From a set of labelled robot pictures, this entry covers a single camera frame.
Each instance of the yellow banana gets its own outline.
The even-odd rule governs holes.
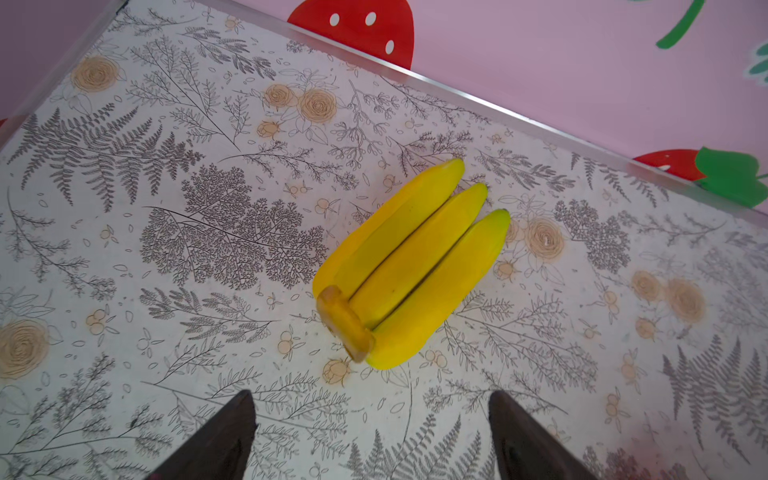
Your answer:
[[[483,184],[451,197],[365,280],[349,300],[364,327],[376,328],[424,279],[472,225],[488,188]]]
[[[459,159],[431,167],[408,182],[353,231],[320,267],[315,298],[330,285],[349,299],[372,271],[442,205],[464,174]]]
[[[391,369],[414,356],[475,284],[504,245],[509,212],[495,210],[467,230],[422,283],[373,330],[367,357],[375,369]]]

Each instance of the red strawberry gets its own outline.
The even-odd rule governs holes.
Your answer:
[[[411,68],[413,14],[406,0],[306,0],[288,22]]]
[[[696,167],[698,150],[662,150],[635,158],[642,164],[660,168],[676,177],[695,182],[706,177]]]

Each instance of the pink wall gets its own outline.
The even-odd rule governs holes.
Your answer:
[[[301,3],[238,1],[281,19]],[[409,0],[412,70],[628,157],[706,145],[768,171],[768,86],[744,76],[768,2],[707,0],[659,49],[691,2]]]
[[[0,118],[11,116],[109,0],[8,0],[0,15]]]

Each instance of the plastic table cover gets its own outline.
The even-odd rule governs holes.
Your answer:
[[[514,219],[375,371],[325,256],[453,157]],[[510,392],[598,478],[768,467],[768,234],[198,2],[135,0],[0,154],[0,465],[143,478],[238,390],[247,478],[494,478]]]

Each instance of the toy banana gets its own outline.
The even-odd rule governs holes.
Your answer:
[[[458,159],[422,172],[315,275],[320,317],[354,361],[377,369],[407,361],[496,260],[509,213],[495,210],[472,225],[488,189],[451,197],[463,174]]]

